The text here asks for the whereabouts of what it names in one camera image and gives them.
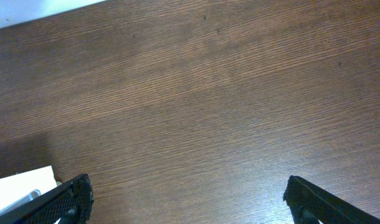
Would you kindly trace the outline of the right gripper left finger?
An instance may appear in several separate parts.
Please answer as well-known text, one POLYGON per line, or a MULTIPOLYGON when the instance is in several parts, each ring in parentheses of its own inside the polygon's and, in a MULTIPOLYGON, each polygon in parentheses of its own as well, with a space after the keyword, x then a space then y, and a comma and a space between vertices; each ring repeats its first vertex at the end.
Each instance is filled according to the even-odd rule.
POLYGON ((40 197, 0 216, 0 224, 86 224, 94 194, 87 174, 80 174, 40 197))

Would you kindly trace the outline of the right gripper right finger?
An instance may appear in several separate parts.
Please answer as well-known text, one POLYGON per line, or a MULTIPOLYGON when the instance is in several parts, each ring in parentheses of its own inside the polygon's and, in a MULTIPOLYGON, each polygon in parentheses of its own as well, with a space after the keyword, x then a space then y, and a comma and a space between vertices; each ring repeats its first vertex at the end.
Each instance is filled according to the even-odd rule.
POLYGON ((376 218, 306 179, 292 175, 283 200, 289 206, 295 224, 306 223, 380 223, 376 218))

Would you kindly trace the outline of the steel fork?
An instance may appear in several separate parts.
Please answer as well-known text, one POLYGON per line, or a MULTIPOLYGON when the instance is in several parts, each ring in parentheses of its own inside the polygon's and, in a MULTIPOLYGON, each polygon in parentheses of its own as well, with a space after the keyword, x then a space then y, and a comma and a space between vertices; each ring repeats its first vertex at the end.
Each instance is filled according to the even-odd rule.
POLYGON ((0 216, 2 216, 5 213, 8 213, 8 212, 26 204, 26 203, 34 200, 35 198, 37 198, 39 196, 41 196, 40 190, 35 189, 35 190, 31 191, 30 193, 28 193, 24 197, 20 198, 19 200, 15 201, 14 203, 8 205, 6 208, 1 209, 0 210, 0 216))

